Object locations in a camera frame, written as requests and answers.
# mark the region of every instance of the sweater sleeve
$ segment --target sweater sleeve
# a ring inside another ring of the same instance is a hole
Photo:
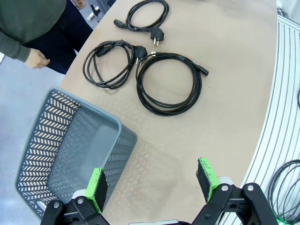
[[[30,48],[7,36],[0,30],[0,52],[12,59],[25,62],[29,56]]]

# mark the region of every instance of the dark pants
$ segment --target dark pants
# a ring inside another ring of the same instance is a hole
[[[74,49],[79,52],[92,31],[78,9],[67,0],[65,11],[51,30],[24,46],[40,50],[50,59],[49,68],[66,74],[76,57]]]

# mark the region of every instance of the person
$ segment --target person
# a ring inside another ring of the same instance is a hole
[[[65,74],[93,31],[78,10],[86,0],[73,2],[0,0],[0,52]]]

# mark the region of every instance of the metal slat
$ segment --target metal slat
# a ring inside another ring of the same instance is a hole
[[[300,110],[297,106],[300,26],[279,15],[277,20],[277,55],[269,106],[256,151],[242,184],[256,182],[265,194],[275,171],[285,162],[300,158]],[[294,171],[288,178],[281,187],[279,208],[283,207],[288,188],[299,178],[299,173]],[[287,199],[289,207],[298,203],[299,191],[300,184]],[[227,214],[222,224],[239,225],[241,222],[234,214]]]

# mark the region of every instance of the gray floor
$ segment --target gray floor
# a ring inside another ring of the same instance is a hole
[[[81,10],[87,18],[91,8]],[[96,19],[89,22],[92,28]],[[50,87],[59,86],[64,75],[48,68],[29,69],[17,60],[5,57],[0,63],[0,224],[38,225],[15,189],[16,173],[29,131],[41,102]]]

